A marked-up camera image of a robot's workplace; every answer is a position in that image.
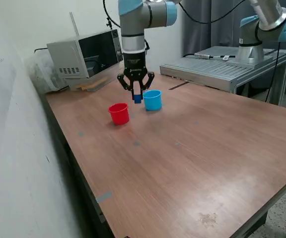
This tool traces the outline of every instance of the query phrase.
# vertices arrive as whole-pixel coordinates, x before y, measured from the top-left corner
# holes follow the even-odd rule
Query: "wooden table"
[[[118,70],[110,71],[116,77]],[[286,192],[286,109],[156,75],[146,112],[113,81],[51,108],[116,238],[243,237]],[[130,104],[114,126],[108,107]]]

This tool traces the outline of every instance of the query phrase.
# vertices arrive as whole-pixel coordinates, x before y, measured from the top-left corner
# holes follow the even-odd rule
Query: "metal frame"
[[[240,227],[230,238],[243,238],[246,232],[253,227],[268,210],[286,194],[286,185],[277,192],[259,211],[257,211],[242,227]]]
[[[237,47],[215,46],[198,53],[216,56],[237,54],[237,51]],[[264,52],[266,55],[272,56],[273,60],[258,69],[230,66],[225,61],[197,59],[190,56],[161,65],[160,72],[163,75],[181,78],[185,81],[235,94],[238,87],[274,69],[277,52],[271,49],[264,49]],[[286,89],[286,50],[280,50],[277,70],[270,103],[281,105]]]

